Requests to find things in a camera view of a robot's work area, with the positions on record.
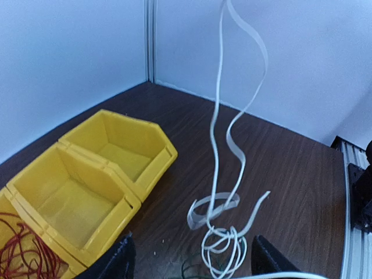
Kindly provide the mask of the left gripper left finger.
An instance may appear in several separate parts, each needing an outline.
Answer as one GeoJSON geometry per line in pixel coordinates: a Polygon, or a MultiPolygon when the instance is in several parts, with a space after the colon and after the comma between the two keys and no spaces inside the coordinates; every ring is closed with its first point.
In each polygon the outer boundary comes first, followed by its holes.
{"type": "Polygon", "coordinates": [[[87,268],[83,278],[134,278],[135,257],[135,243],[129,233],[87,268]]]}

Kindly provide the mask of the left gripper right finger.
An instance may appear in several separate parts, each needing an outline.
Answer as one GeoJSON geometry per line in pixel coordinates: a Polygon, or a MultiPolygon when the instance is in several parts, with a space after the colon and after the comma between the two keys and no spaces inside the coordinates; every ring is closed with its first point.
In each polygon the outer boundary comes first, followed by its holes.
{"type": "Polygon", "coordinates": [[[280,272],[301,272],[262,235],[254,236],[252,241],[251,271],[253,276],[280,272]]]}

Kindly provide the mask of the yellow three-compartment bin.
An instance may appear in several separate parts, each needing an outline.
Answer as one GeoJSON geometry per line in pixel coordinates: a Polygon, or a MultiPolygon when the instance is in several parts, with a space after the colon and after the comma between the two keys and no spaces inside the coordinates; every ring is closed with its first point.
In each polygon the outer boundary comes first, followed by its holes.
{"type": "Polygon", "coordinates": [[[108,110],[70,130],[1,190],[1,277],[84,272],[176,157],[158,124],[108,110]]]}

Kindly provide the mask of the aluminium front rail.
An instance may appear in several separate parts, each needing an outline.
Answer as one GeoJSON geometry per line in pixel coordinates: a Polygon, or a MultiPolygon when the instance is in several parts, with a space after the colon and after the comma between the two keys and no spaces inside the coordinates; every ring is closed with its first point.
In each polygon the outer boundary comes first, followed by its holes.
{"type": "Polygon", "coordinates": [[[371,199],[355,192],[371,170],[371,144],[366,149],[337,136],[331,147],[344,159],[346,213],[341,278],[371,278],[371,199]]]}

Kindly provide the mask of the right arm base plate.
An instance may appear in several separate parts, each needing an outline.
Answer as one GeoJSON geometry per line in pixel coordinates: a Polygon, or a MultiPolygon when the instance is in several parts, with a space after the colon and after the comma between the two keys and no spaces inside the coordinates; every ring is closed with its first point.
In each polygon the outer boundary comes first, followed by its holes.
{"type": "Polygon", "coordinates": [[[371,142],[366,148],[369,165],[363,170],[348,164],[352,227],[371,232],[371,142]]]}

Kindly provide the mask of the right aluminium frame post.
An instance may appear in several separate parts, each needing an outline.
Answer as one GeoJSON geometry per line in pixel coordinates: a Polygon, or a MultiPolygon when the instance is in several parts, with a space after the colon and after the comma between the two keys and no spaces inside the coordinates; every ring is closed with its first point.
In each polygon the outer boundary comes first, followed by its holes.
{"type": "Polygon", "coordinates": [[[157,0],[144,1],[146,80],[156,83],[156,16],[157,0]]]}

